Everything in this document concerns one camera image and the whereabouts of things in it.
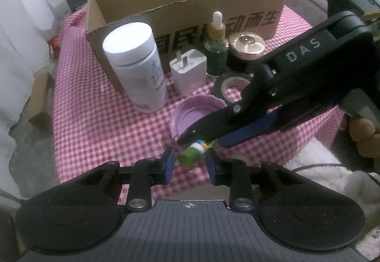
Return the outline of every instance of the brown plush toy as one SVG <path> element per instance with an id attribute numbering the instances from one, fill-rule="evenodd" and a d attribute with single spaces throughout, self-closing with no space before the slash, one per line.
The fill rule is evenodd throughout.
<path id="1" fill-rule="evenodd" d="M 374 124 L 366 118 L 352 117 L 349 131 L 351 138 L 357 142 L 358 153 L 373 158 L 375 169 L 380 171 L 380 133 L 376 132 Z"/>

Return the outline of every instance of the table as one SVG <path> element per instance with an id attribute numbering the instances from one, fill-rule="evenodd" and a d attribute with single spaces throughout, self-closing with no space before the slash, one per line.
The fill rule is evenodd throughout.
<path id="1" fill-rule="evenodd" d="M 167 146 L 176 152 L 181 147 L 169 130 L 171 112 L 183 100 L 168 79 L 169 101 L 156 113 L 134 111 L 125 93 L 118 93 L 106 77 L 84 35 L 86 8 L 71 15 L 60 33 L 61 53 L 54 93 L 53 131 L 56 167 L 65 182 L 110 160 L 121 166 L 137 160 L 160 157 Z M 274 38 L 266 41 L 266 52 L 305 32 L 311 26 L 292 10 L 284 7 Z M 194 94 L 206 94 L 214 80 Z M 263 161 L 284 164 L 313 137 L 329 147 L 340 126 L 343 112 L 337 107 L 287 132 L 260 136 L 231 149 L 216 147 L 222 157 L 240 154 L 252 165 Z M 169 185 L 152 188 L 161 199 L 187 187 L 208 180 L 204 163 L 190 168 L 176 165 Z M 125 197 L 124 186 L 121 197 Z"/>

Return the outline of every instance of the dropper bottle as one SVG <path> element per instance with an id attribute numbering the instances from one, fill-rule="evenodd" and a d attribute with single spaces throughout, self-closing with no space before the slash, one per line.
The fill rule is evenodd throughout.
<path id="1" fill-rule="evenodd" d="M 207 74 L 218 77 L 227 68 L 228 39 L 226 38 L 226 27 L 223 24 L 223 15 L 215 11 L 212 22 L 208 27 L 208 37 L 204 42 L 207 57 Z"/>

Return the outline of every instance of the white rubber dropper bulb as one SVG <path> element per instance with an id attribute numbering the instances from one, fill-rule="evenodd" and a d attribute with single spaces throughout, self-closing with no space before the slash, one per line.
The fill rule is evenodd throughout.
<path id="1" fill-rule="evenodd" d="M 212 16 L 212 22 L 211 25 L 214 28 L 221 28 L 223 27 L 223 15 L 220 11 L 215 11 L 214 15 Z"/>

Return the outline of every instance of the green cap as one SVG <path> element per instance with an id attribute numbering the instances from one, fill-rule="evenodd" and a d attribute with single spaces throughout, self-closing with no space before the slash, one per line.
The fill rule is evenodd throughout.
<path id="1" fill-rule="evenodd" d="M 201 153 L 195 147 L 188 147 L 178 155 L 181 166 L 189 167 L 201 158 Z"/>

